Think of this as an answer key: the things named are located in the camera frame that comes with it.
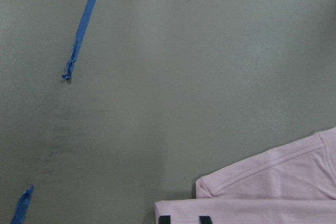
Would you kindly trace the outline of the pink Snoopy t-shirt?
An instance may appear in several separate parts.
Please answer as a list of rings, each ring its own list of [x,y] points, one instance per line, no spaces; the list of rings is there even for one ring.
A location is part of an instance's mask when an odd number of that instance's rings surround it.
[[[335,223],[335,129],[231,164],[196,197],[155,203],[157,223]]]

